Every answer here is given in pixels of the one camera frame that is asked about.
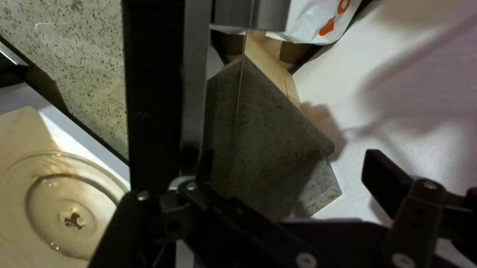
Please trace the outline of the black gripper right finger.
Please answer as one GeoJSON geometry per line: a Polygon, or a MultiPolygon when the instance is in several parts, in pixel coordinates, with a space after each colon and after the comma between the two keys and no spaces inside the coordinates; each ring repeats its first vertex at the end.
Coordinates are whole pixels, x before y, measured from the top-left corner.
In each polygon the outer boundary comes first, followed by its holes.
{"type": "Polygon", "coordinates": [[[388,268],[458,268],[436,253],[440,238],[477,262],[477,188],[466,195],[412,177],[379,149],[366,152],[361,180],[393,219],[382,247],[388,268]]]}

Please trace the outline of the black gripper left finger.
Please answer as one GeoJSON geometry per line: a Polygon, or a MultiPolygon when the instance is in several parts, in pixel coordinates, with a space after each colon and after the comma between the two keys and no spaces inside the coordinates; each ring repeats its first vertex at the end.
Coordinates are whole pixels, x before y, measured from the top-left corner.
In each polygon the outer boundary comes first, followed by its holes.
{"type": "Polygon", "coordinates": [[[178,268],[179,243],[205,268],[320,268],[311,244],[196,180],[129,192],[88,268],[178,268]]]}

